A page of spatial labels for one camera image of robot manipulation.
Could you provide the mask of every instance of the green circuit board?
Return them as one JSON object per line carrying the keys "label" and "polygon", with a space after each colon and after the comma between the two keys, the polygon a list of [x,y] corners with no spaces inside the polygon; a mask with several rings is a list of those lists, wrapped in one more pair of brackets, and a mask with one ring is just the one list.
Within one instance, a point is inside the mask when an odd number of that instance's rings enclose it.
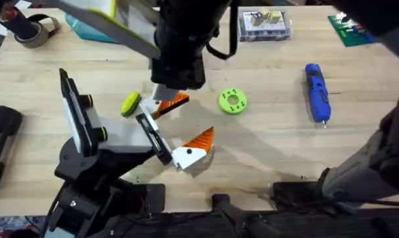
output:
{"label": "green circuit board", "polygon": [[343,16],[343,14],[338,14],[334,16],[329,16],[328,18],[335,31],[337,32],[337,35],[339,35],[340,39],[346,47],[374,43],[374,41],[368,41],[363,34],[354,31],[347,31],[349,29],[349,26],[357,25],[357,23],[353,20],[342,22],[341,20]]}

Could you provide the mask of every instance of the plastic package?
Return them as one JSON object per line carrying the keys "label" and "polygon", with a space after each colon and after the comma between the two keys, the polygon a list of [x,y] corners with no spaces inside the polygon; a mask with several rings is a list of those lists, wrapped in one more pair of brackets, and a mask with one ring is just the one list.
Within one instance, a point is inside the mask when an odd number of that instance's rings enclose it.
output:
{"label": "plastic package", "polygon": [[287,12],[281,9],[272,9],[272,11],[281,12],[282,18],[279,22],[271,24],[265,20],[259,26],[253,26],[251,23],[251,14],[257,11],[241,11],[238,21],[239,41],[280,41],[291,38],[293,33],[292,23]]}
{"label": "plastic package", "polygon": [[67,24],[74,30],[74,32],[84,40],[96,40],[100,42],[118,43],[116,40],[109,38],[107,35],[99,32],[93,27],[81,22],[73,16],[66,14],[65,16]]}

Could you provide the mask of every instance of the green gear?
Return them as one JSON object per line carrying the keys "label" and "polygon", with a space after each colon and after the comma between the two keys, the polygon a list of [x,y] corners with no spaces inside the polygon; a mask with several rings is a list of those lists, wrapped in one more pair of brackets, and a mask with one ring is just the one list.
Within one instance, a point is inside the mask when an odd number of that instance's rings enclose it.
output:
{"label": "green gear", "polygon": [[[229,98],[234,98],[237,104],[230,104]],[[240,89],[224,89],[218,97],[218,104],[221,110],[227,114],[239,114],[243,112],[247,105],[246,95]]]}

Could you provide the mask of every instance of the wooden tabletop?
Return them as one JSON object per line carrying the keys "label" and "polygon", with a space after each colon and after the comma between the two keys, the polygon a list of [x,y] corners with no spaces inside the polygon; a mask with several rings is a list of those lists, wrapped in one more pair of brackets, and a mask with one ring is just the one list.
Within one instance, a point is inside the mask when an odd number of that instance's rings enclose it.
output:
{"label": "wooden tabletop", "polygon": [[[270,210],[268,191],[277,181],[316,180],[356,152],[376,130],[399,96],[399,59],[381,44],[346,48],[327,16],[332,7],[285,7],[294,35],[284,42],[239,43],[222,61],[204,52],[206,85],[188,91],[191,101],[157,123],[173,147],[214,126],[213,156],[189,173],[164,167],[157,158],[124,178],[166,185],[167,212],[209,210],[209,197],[227,193],[244,209]],[[8,34],[0,49],[0,105],[25,117],[0,184],[0,216],[45,214],[61,183],[54,176],[58,155],[70,137],[64,118],[58,68],[93,95],[102,116],[121,118],[132,91],[152,91],[148,60],[118,45],[81,40],[57,9],[29,9],[26,16],[56,17],[61,30],[37,49],[26,49]],[[228,14],[212,45],[228,51]],[[330,92],[327,129],[311,120],[304,67],[320,64]],[[239,88],[248,106],[224,114],[219,93]]]}

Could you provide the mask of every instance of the orange and white object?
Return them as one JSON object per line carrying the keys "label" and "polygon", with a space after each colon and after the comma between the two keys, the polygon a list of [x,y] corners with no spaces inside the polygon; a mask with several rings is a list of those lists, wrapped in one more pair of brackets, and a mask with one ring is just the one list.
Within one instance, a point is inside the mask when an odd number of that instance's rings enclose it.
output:
{"label": "orange and white object", "polygon": [[178,169],[186,169],[206,157],[214,139],[214,127],[204,131],[182,147],[173,150],[173,164]]}
{"label": "orange and white object", "polygon": [[[142,112],[147,115],[146,117],[151,127],[158,133],[159,129],[154,120],[188,101],[188,95],[177,93],[172,101],[158,101],[154,100],[153,97],[146,98],[140,103],[139,107]],[[173,164],[178,169],[186,169],[197,161],[205,158],[211,148],[213,138],[214,127],[211,127],[185,145],[174,149],[171,152]],[[163,138],[162,140],[165,146],[169,148],[166,141]]]}

